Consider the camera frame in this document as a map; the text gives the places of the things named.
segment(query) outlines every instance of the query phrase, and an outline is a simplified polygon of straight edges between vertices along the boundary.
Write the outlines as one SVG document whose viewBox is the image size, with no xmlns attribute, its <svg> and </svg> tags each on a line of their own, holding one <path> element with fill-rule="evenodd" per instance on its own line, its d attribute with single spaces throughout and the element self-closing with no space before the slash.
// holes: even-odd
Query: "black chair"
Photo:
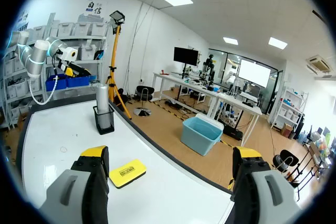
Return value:
<svg viewBox="0 0 336 224">
<path fill-rule="evenodd" d="M 288 166 L 295 166 L 298 162 L 299 159 L 288 150 L 282 150 L 280 155 L 273 157 L 273 164 L 281 173 L 287 171 Z"/>
<path fill-rule="evenodd" d="M 144 107 L 144 102 L 153 99 L 154 88 L 147 86 L 137 86 L 137 93 L 135 99 L 142 101 L 140 108 L 134 109 L 133 113 L 138 116 L 149 116 L 152 114 L 152 111 Z"/>
</svg>

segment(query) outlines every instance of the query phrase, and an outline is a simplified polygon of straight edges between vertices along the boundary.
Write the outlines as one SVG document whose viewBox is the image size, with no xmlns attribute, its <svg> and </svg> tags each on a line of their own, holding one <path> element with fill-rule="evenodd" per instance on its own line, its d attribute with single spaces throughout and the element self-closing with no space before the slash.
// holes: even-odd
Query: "poster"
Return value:
<svg viewBox="0 0 336 224">
<path fill-rule="evenodd" d="M 78 16 L 78 22 L 104 23 L 106 6 L 106 1 L 85 0 L 83 13 Z"/>
</svg>

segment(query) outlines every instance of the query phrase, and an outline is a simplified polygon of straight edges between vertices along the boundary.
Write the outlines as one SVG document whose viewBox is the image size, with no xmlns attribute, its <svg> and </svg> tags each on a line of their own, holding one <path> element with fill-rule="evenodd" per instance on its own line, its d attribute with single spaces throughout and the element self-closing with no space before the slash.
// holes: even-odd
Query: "blue basket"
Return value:
<svg viewBox="0 0 336 224">
<path fill-rule="evenodd" d="M 57 79 L 57 84 L 56 84 L 56 89 L 65 89 L 67 87 L 67 77 L 65 74 L 61 73 L 58 74 L 58 79 Z M 46 80 L 46 90 L 47 91 L 52 91 L 55 85 L 55 81 L 53 80 L 55 76 L 50 76 L 47 80 Z"/>
<path fill-rule="evenodd" d="M 205 156 L 221 139 L 221 129 L 199 118 L 189 118 L 183 122 L 181 142 L 195 152 Z"/>
<path fill-rule="evenodd" d="M 89 77 L 68 77 L 67 78 L 67 87 L 79 87 L 79 86 L 88 86 L 89 85 Z"/>
</svg>

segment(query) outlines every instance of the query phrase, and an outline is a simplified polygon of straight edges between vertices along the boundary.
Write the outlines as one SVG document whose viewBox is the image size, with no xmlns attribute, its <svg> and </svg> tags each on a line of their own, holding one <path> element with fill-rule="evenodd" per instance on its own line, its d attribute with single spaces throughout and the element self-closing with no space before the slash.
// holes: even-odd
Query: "yellow tripod stand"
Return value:
<svg viewBox="0 0 336 224">
<path fill-rule="evenodd" d="M 106 80 L 106 84 L 108 83 L 109 84 L 109 99 L 114 102 L 114 92 L 116 92 L 117 94 L 117 97 L 119 98 L 119 101 L 120 103 L 117 104 L 118 105 L 122 105 L 122 107 L 124 108 L 127 116 L 129 119 L 132 119 L 131 115 L 130 115 L 130 112 L 128 111 L 128 109 L 126 108 L 124 102 L 122 101 L 120 95 L 119 95 L 119 92 L 118 92 L 118 87 L 117 87 L 117 84 L 115 83 L 115 80 L 114 80 L 114 71 L 116 70 L 116 52 L 117 52 L 117 44 L 118 44 L 118 39 L 119 39 L 119 34 L 120 34 L 120 28 L 121 28 L 121 25 L 118 24 L 117 26 L 117 32 L 115 33 L 115 39 L 114 39 L 114 45 L 113 45 L 113 52 L 112 52 L 112 59 L 111 59 L 111 66 L 110 66 L 110 76 L 107 78 Z"/>
</svg>

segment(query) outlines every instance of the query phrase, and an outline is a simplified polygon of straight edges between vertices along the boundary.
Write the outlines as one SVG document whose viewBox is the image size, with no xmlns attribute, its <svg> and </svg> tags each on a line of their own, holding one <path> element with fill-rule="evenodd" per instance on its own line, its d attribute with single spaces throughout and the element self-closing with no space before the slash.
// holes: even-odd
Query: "light blue plastic bin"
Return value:
<svg viewBox="0 0 336 224">
<path fill-rule="evenodd" d="M 222 130 L 197 117 L 183 122 L 181 142 L 205 156 L 221 139 Z"/>
</svg>

